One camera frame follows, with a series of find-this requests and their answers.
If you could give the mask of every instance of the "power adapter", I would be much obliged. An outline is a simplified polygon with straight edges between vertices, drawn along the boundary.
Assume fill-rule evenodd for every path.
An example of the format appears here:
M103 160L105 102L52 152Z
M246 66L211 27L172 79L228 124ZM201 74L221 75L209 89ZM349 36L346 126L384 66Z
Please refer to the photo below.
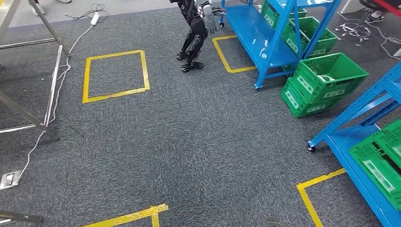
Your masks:
M95 26L97 21L99 20L99 17L100 17L99 12L95 12L95 15L93 15L93 18L90 21L90 24Z

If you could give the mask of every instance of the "robot leg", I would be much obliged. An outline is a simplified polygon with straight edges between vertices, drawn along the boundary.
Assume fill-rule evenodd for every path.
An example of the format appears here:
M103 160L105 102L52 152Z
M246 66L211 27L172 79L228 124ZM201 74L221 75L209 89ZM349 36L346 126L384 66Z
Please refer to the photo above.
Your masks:
M208 37L208 32L206 31L205 24L203 20L198 18L195 19L191 24L191 29L199 35L199 39L195 40L194 46L190 50L187 63L181 66L182 72L189 72L195 69L202 69L203 64L200 62L195 62L199 53L201 52L201 47L203 46L204 41Z
M191 54L190 50L192 49L191 46L193 46L195 40L200 40L200 37L199 36L196 37L196 36L197 36L197 34L194 33L192 31L192 29L190 28L187 38L184 42L184 45L181 48L181 51L178 54L176 54L176 56L175 56L177 58L177 60L181 61L181 60L187 59L189 57L189 55Z

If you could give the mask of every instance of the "yellow tape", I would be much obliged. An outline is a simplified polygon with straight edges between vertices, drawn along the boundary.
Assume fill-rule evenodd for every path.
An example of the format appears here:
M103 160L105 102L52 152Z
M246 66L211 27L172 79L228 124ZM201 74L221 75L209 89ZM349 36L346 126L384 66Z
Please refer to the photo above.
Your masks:
M83 227L112 227L112 226L128 223L131 221L135 221L135 220L138 220L141 218L146 218L149 216L152 217L152 225L157 221L157 225L153 225L153 227L159 227L159 218L158 218L157 214L162 211L166 211L166 210L168 210L168 206L165 204L161 204L161 205L158 205L155 207L150 207L149 209L146 209L146 210L141 210L136 213L127 214L127 215L124 215L121 217L112 218L109 220L93 223L93 224L83 226Z
M320 221L319 216L317 216L317 213L316 213L315 209L313 208L311 200L309 199L308 195L306 194L305 188L302 187L302 184L298 184L296 187L297 187L299 194L301 195L301 198L304 201L305 206L308 209L309 214L311 215L311 218L314 221L314 224L316 225L316 227L323 227L323 224Z
M118 56L135 54L135 53L140 54L144 87L138 88L138 89L133 89L133 90L128 90L128 91L122 91L122 92L118 92L118 93L106 95L106 96L96 96L96 97L91 97L91 98L88 97L89 96L90 63L92 60L99 60L99 59L110 58L110 57L118 57ZM149 79L148 79L148 67L146 65L146 57L145 57L145 52L143 50L111 53L111 54L105 54L105 55L99 55L99 56L93 56L93 57L87 58L87 62L86 62L86 66L85 66L85 73L84 73L82 103L90 103L90 102L105 100L108 98L131 95L131 94L135 94L135 93L139 93L139 92L144 92L149 89L150 89L150 86L149 86Z
M239 68L239 69L231 69L231 67L228 65L228 62L226 58L224 57L223 52L221 51L220 46L218 45L218 40L224 40L224 39L232 39L232 38L237 38L236 35L228 35L228 36L220 36L220 37L214 37L212 39L213 45L216 48L217 54L219 55L221 61L223 62L224 68L226 68L227 72L230 73L237 73L237 72L244 72L244 71L249 71L249 70L255 70L255 66L250 66L250 67L244 67L244 68Z
M313 205L311 203L311 200L309 199L308 195L306 194L305 188L309 187L309 186L312 186L314 184L317 184L319 182L328 180L330 178L333 178L333 177L338 176L340 174L343 174L345 172L346 172L345 169L341 168L341 169L339 169L339 170L337 170L337 171L335 171L333 173L329 173L327 175L319 176L319 177L314 178L314 179L312 179L310 181L307 181L307 182L304 182L304 183L299 183L299 184L296 185L296 188L298 189L299 194L301 195L301 198L304 201L305 206L308 209L308 212L311 215L311 218L312 218L314 224L316 225L316 227L323 227L323 224L320 221L320 218L317 215L316 210L314 209L314 207L313 207Z
M339 170L337 170L337 171L335 171L335 172L329 173L329 174L327 174L327 175L319 176L319 177L314 178L314 179L312 179L312 180L310 180L310 181L301 183L301 185L302 185L302 187L306 188L306 187L312 186L312 185L314 185L314 184L317 184L317 183L319 183L319 182L322 182L322 181L325 181L325 180L327 180L327 179L330 179L330 178L332 178L332 177L335 177L335 176L337 176L337 175L343 174L343 173L345 173L345 172L346 172L345 169L344 169L344 168L341 168L341 169L339 169Z
M160 227L158 214L152 215L152 227Z

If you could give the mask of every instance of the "metal table frame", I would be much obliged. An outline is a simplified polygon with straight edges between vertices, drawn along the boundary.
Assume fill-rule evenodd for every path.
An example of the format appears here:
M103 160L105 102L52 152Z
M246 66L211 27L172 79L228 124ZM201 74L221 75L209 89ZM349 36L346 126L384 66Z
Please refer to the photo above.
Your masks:
M20 115L22 115L24 118L26 118L27 120L29 120L32 123L29 125L23 125L23 126L0 130L0 134L37 127L40 130L45 131L52 139L56 140L56 139L58 139L57 134L55 132L51 131L48 128L48 125L49 125L52 107L53 107L54 94L55 94L55 90L56 90L56 82L57 82L57 75L59 72L61 54L62 54L62 52L64 52L68 56L69 51L64 46L61 39L58 37L56 32L53 30L53 28L50 26L50 24L46 20L46 18L44 18L44 15L40 12L40 10L36 6L35 2L33 0L28 0L28 2L35 9L35 11L39 15L40 19L43 21L44 25L46 25L47 29L52 34L53 38L43 39L43 40L35 40L35 41L29 41L29 42L17 43L17 44L1 45L0 50L14 48L14 47L21 47L21 46L29 46L29 45L34 45L34 44L45 44L45 43L50 43L50 42L58 43L59 49L57 52L56 65L54 67L54 71L52 74L52 84L51 84L51 88L50 88L49 101L47 104L47 110L46 110L46 115L44 117L44 121L41 122L36 117L34 117L32 114L30 114L27 110L25 110L20 105L18 105L15 101L13 101L9 96L7 96L2 91L0 91L0 100L2 102L4 102L6 105L8 105L15 112L19 113ZM15 10L17 9L17 6L19 5L19 3L20 3L20 0L3 0L3 3L0 5L0 41L3 39L5 32L12 20L12 17L14 16Z
M30 222L30 223L41 223L43 222L43 217L35 216L35 215L28 215L28 214L20 214L14 212L6 212L0 210L0 226L4 226L11 223L16 222Z

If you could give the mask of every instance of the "shelf caster wheel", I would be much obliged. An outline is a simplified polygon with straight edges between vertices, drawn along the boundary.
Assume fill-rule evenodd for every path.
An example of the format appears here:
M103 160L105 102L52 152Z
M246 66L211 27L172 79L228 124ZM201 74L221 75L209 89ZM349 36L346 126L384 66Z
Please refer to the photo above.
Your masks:
M308 145L308 150L312 153L316 152L316 147L311 147L311 145Z

